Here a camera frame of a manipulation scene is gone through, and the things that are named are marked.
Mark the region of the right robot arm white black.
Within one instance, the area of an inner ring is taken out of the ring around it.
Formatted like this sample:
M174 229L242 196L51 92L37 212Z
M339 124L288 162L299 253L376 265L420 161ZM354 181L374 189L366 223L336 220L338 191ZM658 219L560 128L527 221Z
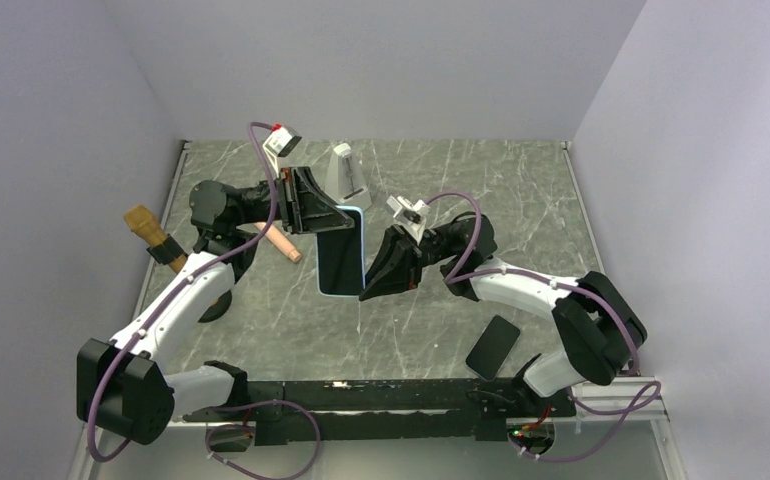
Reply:
M553 323L562 342L519 370L512 390L523 414L539 414L552 395L582 382L606 386L634 360L648 332L604 274L558 277L518 268L497 257L494 228L485 215L463 213L414 239L389 227L365 275L362 301L417 288L425 268L440 267L449 291L474 302L495 302Z

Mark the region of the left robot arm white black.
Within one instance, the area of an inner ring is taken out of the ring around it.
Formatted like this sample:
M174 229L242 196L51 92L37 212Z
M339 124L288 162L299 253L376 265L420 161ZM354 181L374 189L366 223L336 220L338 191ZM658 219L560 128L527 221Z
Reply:
M320 189L308 167L285 168L275 179L236 188L214 180L189 196L194 251L150 306L107 340L88 340L77 356L77 416L127 441L148 445L168 422L212 409L233 420L249 405L245 371L220 361L166 375L164 366L199 320L231 291L254 260L259 238L242 224L278 220L291 234L356 233L362 217Z

